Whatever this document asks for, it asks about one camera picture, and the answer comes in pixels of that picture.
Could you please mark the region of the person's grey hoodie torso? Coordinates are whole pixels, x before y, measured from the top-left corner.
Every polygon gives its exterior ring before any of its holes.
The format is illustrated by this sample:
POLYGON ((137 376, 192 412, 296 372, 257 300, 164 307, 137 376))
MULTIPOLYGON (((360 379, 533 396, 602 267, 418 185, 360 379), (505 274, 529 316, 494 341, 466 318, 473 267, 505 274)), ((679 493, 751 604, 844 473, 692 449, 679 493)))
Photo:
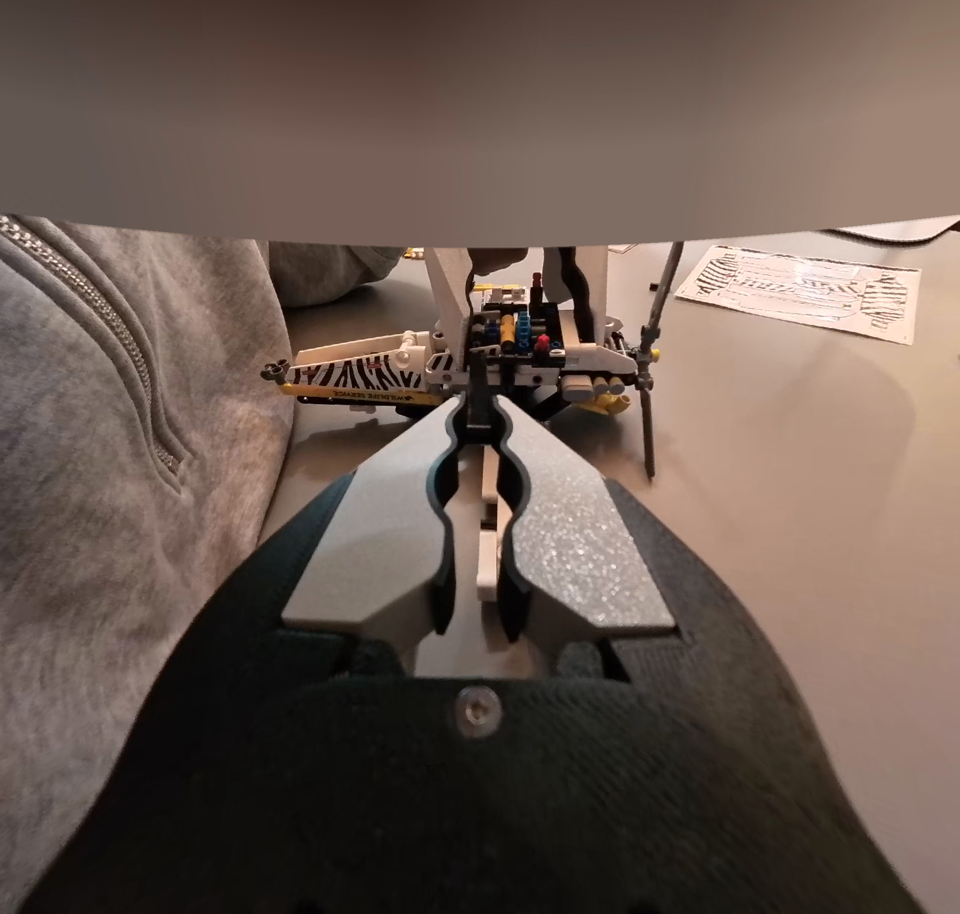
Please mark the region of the person's grey hoodie torso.
POLYGON ((2 216, 1 895, 99 795, 255 547, 292 425, 265 241, 2 216))

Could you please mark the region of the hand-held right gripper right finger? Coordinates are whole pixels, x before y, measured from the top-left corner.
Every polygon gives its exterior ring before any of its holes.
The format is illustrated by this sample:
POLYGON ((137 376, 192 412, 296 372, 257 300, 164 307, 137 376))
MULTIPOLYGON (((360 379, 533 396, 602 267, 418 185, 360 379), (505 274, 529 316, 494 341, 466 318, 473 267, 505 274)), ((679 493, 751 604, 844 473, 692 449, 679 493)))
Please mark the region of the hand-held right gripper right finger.
POLYGON ((498 456, 496 605, 533 676, 556 673, 575 644, 665 639, 677 620, 603 475, 498 394, 490 433, 498 456))

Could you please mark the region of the person's left forearm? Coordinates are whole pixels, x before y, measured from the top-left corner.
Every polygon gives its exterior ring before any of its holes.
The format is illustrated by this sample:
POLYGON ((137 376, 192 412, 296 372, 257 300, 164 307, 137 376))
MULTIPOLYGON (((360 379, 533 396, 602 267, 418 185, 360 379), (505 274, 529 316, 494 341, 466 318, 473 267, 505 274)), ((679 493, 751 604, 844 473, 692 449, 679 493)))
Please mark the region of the person's left forearm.
POLYGON ((406 248, 270 241, 270 278, 281 307, 327 305, 389 276, 406 248))

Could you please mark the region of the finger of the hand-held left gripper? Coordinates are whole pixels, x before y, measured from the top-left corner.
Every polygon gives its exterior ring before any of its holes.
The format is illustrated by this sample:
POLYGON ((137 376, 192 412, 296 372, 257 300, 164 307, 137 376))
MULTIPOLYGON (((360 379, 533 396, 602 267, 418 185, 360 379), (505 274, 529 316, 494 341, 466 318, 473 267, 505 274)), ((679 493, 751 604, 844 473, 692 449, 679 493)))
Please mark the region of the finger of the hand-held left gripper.
POLYGON ((573 303, 582 344, 603 345, 607 328, 607 248, 545 248, 543 292, 546 300, 573 303))
POLYGON ((463 363, 473 308, 474 266, 466 248, 426 248, 426 271, 437 308, 437 329, 454 363, 463 363))

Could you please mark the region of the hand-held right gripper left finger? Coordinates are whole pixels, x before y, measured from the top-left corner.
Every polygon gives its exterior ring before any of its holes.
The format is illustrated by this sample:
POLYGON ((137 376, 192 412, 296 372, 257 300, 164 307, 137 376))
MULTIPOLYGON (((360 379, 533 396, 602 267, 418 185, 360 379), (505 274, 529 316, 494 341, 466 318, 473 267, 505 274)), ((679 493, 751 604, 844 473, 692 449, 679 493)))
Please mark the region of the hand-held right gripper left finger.
POLYGON ((292 630, 345 634, 414 655, 453 617, 462 413, 454 396, 354 472, 291 597, 292 630))

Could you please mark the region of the zebra sticker sheet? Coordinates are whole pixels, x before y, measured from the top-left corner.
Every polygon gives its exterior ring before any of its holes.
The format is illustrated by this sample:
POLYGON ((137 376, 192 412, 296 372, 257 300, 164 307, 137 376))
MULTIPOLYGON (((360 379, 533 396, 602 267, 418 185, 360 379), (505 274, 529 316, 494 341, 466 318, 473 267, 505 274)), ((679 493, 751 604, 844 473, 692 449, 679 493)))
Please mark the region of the zebra sticker sheet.
POLYGON ((921 272, 711 246, 675 296, 771 320, 911 345, 921 272))

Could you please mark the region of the zebra striped lego airplane model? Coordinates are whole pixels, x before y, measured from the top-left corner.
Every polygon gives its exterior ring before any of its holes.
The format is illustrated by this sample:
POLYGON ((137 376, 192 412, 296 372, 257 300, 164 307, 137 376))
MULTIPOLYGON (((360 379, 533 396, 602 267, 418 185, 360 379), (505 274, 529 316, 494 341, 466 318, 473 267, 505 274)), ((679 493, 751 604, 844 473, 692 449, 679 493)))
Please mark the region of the zebra striped lego airplane model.
POLYGON ((632 387, 640 401, 644 470, 653 479, 651 368, 659 358, 655 343, 684 247, 683 242, 671 245, 638 344, 629 344, 621 321, 608 314, 605 343, 580 343, 573 303, 546 300, 544 264, 528 286, 478 283, 476 263, 468 252, 473 261, 473 316, 463 363, 453 362, 436 323, 430 331, 406 330, 304 349, 292 363, 266 365, 261 376, 301 403, 368 412, 393 407, 403 416, 421 418, 454 396, 467 401, 468 358, 472 350, 483 349, 491 399, 504 395, 537 422, 569 407, 603 416, 621 413, 630 406, 627 388, 632 387))

